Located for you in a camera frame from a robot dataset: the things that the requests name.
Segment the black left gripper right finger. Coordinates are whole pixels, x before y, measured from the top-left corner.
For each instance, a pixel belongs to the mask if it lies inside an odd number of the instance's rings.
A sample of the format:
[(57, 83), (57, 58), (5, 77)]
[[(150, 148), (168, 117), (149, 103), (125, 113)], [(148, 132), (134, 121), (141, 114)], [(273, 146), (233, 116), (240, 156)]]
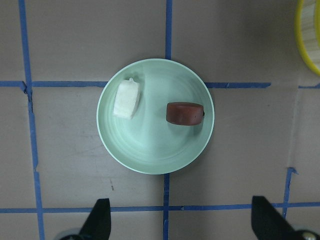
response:
[(300, 235), (264, 196), (253, 196), (251, 228), (258, 240), (299, 240)]

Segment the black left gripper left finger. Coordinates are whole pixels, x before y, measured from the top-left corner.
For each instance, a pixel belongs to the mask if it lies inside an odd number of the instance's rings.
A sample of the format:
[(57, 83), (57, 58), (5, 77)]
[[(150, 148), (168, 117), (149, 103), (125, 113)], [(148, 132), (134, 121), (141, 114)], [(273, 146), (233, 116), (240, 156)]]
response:
[(98, 199), (79, 231), (82, 240), (108, 240), (111, 235), (111, 206), (108, 198)]

